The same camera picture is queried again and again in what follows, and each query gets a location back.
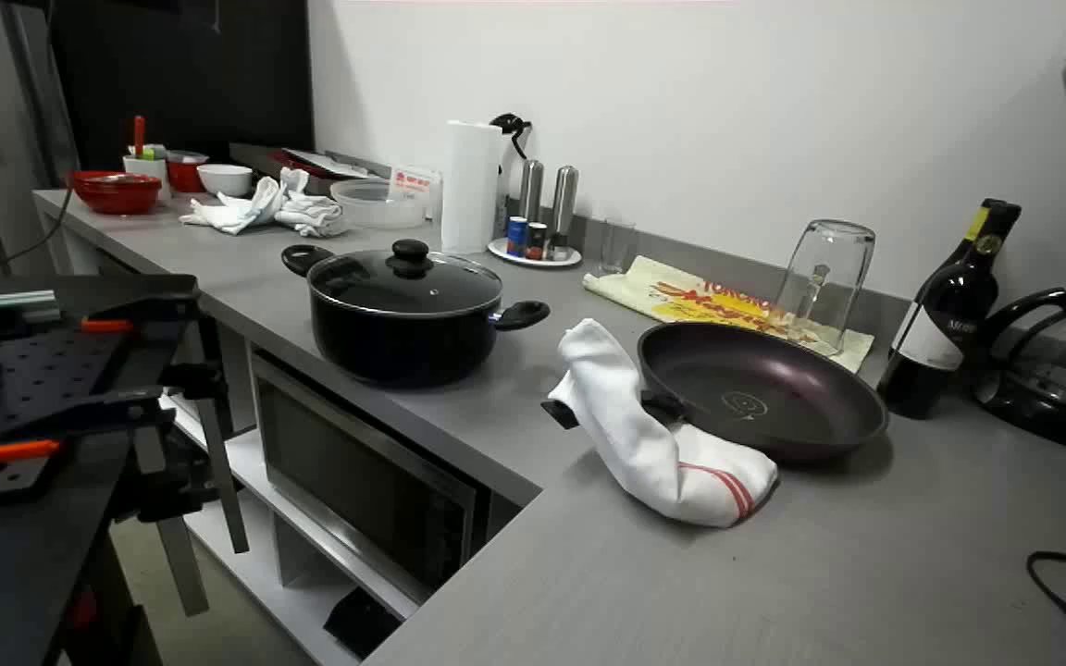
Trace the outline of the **blue small cup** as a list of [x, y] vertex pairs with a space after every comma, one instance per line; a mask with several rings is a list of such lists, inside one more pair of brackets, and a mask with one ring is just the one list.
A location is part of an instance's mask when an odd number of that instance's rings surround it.
[[507, 255], [527, 255], [530, 217], [527, 213], [510, 213], [507, 226], [504, 226], [504, 241], [507, 241]]

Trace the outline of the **clear upturned drinking glass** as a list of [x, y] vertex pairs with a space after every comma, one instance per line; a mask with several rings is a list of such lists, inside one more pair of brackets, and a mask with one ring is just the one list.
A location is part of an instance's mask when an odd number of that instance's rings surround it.
[[842, 350], [874, 244], [878, 231], [864, 223], [812, 217], [790, 255], [779, 291], [779, 329], [818, 350]]

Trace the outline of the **white paper towel roll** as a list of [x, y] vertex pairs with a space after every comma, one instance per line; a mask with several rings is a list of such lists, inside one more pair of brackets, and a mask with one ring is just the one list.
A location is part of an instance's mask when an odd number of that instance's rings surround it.
[[470, 255], [493, 235], [504, 133], [489, 123], [449, 123], [449, 171], [440, 192], [440, 250]]

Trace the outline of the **silver microwave oven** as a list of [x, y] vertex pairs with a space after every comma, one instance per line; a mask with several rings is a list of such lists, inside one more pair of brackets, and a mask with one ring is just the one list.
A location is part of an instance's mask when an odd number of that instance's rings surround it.
[[410, 598], [438, 593], [517, 514], [263, 350], [253, 392], [272, 482]]

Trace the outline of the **yellow red printed towel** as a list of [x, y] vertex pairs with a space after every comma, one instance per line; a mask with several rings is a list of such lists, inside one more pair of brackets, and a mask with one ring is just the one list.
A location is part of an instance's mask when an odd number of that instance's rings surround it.
[[818, 350], [852, 374], [864, 369], [874, 346], [870, 334], [801, 320], [758, 297], [685, 272], [649, 255], [637, 255], [622, 272], [588, 272], [585, 288], [656, 320], [714, 320], [769, 334]]

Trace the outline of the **glass pot lid black knob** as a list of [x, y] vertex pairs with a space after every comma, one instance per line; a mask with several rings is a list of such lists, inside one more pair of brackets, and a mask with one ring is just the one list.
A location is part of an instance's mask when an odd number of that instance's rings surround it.
[[504, 291], [498, 272], [462, 257], [435, 257], [421, 241], [345, 255], [297, 244], [280, 262], [324, 300], [362, 313], [449, 316], [498, 305]]

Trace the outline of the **black glass coffee carafe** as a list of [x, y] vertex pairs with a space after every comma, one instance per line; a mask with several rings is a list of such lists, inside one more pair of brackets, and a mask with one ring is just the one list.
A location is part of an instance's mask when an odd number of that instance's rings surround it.
[[981, 320], [965, 392], [989, 415], [1066, 445], [1066, 288], [1022, 297]]

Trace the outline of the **steel grinder right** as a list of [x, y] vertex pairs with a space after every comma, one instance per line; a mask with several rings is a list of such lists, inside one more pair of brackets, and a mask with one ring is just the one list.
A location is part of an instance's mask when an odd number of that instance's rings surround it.
[[577, 202], [577, 167], [556, 171], [556, 192], [551, 192], [551, 235], [567, 241], [574, 226], [574, 202]]

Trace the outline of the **black perforated mounting board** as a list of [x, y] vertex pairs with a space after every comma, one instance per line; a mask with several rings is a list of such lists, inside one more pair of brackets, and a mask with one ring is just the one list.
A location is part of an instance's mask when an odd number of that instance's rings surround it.
[[[73, 329], [0, 341], [0, 424], [55, 410], [73, 398], [126, 392], [111, 388], [111, 378], [131, 346], [135, 341], [87, 335]], [[53, 468], [94, 435], [105, 432], [69, 435], [53, 459], [0, 461], [0, 499], [36, 494]]]

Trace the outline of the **steel grinder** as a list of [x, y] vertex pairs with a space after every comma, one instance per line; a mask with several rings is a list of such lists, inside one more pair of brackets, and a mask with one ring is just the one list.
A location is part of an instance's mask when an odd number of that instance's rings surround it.
[[574, 202], [577, 202], [577, 167], [556, 171], [556, 192], [551, 192], [551, 235], [567, 241], [574, 226]]
[[522, 163], [522, 194], [517, 194], [517, 213], [536, 223], [542, 217], [542, 188], [544, 188], [544, 163], [527, 157]]

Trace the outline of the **red bowl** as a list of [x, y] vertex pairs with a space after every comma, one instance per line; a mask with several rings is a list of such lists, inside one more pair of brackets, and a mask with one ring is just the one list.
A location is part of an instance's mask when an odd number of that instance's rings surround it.
[[158, 181], [126, 171], [73, 171], [69, 188], [98, 213], [147, 213], [158, 199]]

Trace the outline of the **clear plastic container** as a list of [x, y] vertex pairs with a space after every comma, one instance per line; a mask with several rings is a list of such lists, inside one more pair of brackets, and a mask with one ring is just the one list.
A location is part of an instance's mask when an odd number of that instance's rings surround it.
[[342, 217], [357, 230], [417, 230], [426, 223], [414, 199], [400, 199], [375, 181], [335, 181], [331, 194], [342, 202]]

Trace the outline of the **white bowl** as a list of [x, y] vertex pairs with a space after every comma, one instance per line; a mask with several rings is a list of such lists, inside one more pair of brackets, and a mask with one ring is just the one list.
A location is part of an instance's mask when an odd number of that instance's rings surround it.
[[253, 192], [253, 171], [242, 163], [205, 163], [202, 181], [209, 192], [226, 192], [226, 194], [248, 194]]

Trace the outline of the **white cloth red stripes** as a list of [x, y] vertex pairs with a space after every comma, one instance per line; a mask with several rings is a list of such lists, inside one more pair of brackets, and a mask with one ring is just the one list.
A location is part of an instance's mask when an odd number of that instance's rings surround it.
[[731, 530], [753, 517], [780, 468], [769, 453], [697, 424], [662, 424], [639, 403], [644, 378], [628, 350], [582, 316], [559, 335], [567, 374], [549, 392], [593, 435], [622, 490], [662, 517]]

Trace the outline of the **crumpled white cloth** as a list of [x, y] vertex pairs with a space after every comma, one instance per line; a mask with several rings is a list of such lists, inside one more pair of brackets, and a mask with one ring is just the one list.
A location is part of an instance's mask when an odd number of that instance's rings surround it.
[[214, 202], [192, 202], [187, 223], [230, 235], [272, 223], [288, 226], [300, 235], [347, 231], [345, 207], [335, 194], [310, 194], [309, 186], [309, 171], [280, 167], [276, 176], [261, 176], [248, 199], [220, 194]]

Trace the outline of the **black cooking pot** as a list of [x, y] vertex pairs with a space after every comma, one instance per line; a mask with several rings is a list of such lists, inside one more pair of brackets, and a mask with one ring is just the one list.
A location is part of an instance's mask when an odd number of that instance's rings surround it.
[[489, 360], [500, 334], [530, 329], [544, 316], [544, 300], [504, 304], [504, 291], [498, 305], [470, 313], [405, 316], [336, 305], [310, 288], [320, 350], [358, 382], [384, 388], [452, 384]]

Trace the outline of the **dark frying pan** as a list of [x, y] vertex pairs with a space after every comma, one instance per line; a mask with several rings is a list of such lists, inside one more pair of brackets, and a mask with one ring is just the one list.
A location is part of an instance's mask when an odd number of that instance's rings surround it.
[[818, 464], [885, 435], [889, 410], [852, 369], [790, 341], [670, 320], [637, 341], [639, 403], [662, 419], [747, 445], [780, 464]]

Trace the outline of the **small red cup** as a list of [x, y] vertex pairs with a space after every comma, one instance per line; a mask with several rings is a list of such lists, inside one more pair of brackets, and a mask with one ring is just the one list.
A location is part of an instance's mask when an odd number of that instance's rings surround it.
[[202, 192], [205, 181], [202, 181], [202, 167], [205, 167], [205, 154], [202, 152], [169, 152], [167, 154], [167, 181], [176, 192]]

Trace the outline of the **white cup with utensils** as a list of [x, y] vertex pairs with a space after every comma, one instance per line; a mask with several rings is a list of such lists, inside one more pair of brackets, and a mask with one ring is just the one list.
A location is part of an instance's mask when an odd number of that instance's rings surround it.
[[131, 143], [121, 154], [121, 171], [126, 173], [140, 173], [140, 176], [167, 176], [167, 149], [147, 139], [147, 118], [135, 113], [131, 118]]

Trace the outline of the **dark wine bottle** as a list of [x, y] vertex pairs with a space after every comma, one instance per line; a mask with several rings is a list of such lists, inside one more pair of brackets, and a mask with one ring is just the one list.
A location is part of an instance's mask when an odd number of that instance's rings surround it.
[[925, 419], [999, 297], [992, 262], [1012, 235], [1022, 207], [986, 199], [955, 250], [921, 282], [892, 345], [878, 397], [889, 410]]

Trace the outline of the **steel grinder left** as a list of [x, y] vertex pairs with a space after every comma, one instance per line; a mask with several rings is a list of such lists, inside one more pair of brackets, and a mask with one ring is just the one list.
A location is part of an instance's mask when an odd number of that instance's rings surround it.
[[517, 194], [517, 213], [536, 223], [542, 217], [542, 188], [544, 188], [544, 163], [527, 157], [522, 163], [522, 194]]

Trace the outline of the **white round plate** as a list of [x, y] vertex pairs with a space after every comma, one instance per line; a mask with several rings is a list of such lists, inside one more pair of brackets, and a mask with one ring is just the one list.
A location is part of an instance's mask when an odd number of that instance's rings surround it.
[[493, 255], [493, 257], [504, 257], [504, 262], [515, 262], [515, 267], [530, 267], [530, 271], [574, 271], [574, 267], [582, 267], [582, 250], [577, 246], [549, 246], [549, 250], [542, 250], [542, 255], [515, 255], [510, 246], [507, 246], [507, 235], [493, 235], [489, 244], [485, 244], [485, 250]]

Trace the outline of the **orange black clamp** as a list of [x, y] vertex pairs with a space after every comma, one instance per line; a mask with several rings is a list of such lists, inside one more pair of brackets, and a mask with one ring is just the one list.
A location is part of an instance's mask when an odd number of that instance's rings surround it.
[[197, 316], [187, 297], [121, 297], [108, 305], [73, 311], [53, 291], [24, 291], [0, 304], [0, 335], [73, 329], [87, 335], [157, 341], [182, 334]]
[[105, 392], [0, 424], [0, 461], [53, 459], [69, 435], [163, 424], [157, 388]]

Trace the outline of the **dark small cup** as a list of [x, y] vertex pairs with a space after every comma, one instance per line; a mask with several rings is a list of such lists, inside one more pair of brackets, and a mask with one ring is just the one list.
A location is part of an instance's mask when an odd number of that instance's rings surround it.
[[530, 223], [530, 231], [527, 231], [527, 257], [544, 257], [549, 246], [551, 246], [549, 223]]

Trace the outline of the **small clear glass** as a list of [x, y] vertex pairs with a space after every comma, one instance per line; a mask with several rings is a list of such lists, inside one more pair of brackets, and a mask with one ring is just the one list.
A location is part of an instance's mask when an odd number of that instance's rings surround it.
[[626, 230], [619, 223], [593, 223], [585, 255], [593, 272], [619, 272], [626, 267]]

